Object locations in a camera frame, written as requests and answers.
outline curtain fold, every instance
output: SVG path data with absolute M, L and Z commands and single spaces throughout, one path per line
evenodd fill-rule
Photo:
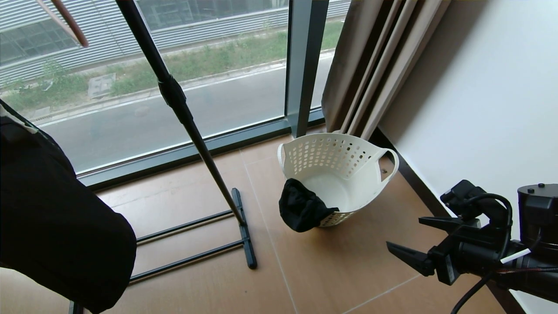
M 329 132 L 370 138 L 449 3 L 352 1 L 322 98 Z

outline white cable tie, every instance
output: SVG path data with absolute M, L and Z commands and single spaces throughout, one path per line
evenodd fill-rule
M 517 252 L 517 253 L 513 253 L 512 255 L 510 255 L 510 256 L 508 256 L 508 257 L 505 257 L 505 258 L 501 259 L 501 260 L 500 260 L 500 263 L 505 264 L 505 263 L 507 263 L 507 262 L 509 262 L 509 261 L 518 259 L 518 258 L 520 258 L 520 257 L 522 257 L 522 256 L 525 256 L 525 255 L 529 254 L 530 252 L 531 252 L 530 249 L 524 249 L 523 251 L 519 251 L 519 252 Z

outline basket bottom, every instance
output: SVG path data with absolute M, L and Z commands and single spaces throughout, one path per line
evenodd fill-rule
M 349 193 L 346 180 L 330 173 L 315 174 L 299 180 L 304 186 L 316 193 L 327 207 L 337 207 L 339 212 L 350 212 Z

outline clothes hanger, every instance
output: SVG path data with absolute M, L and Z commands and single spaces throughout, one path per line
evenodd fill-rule
M 50 18 L 52 18 L 53 21 L 55 21 L 60 27 L 62 27 L 62 29 L 70 37 L 72 37 L 75 41 L 79 42 L 79 44 L 82 47 L 89 46 L 89 42 L 87 41 L 87 38 L 85 38 L 85 35 L 83 34 L 78 24 L 75 22 L 74 18 L 72 17 L 70 12 L 68 12 L 68 9 L 66 9 L 66 7 L 64 6 L 61 0 L 51 0 L 51 2 L 56 8 L 56 10 L 58 11 L 58 13 L 62 16 L 64 21 L 66 21 L 67 24 L 62 22 L 62 20 L 59 19 L 58 16 L 49 9 L 49 7 L 43 2 L 43 0 L 36 0 L 36 1 L 39 4 L 39 6 L 50 16 Z

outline building window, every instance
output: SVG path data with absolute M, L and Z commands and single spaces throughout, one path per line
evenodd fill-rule
M 287 0 L 139 0 L 149 28 L 163 28 L 287 7 Z
M 53 20 L 0 32 L 0 65 L 76 47 Z

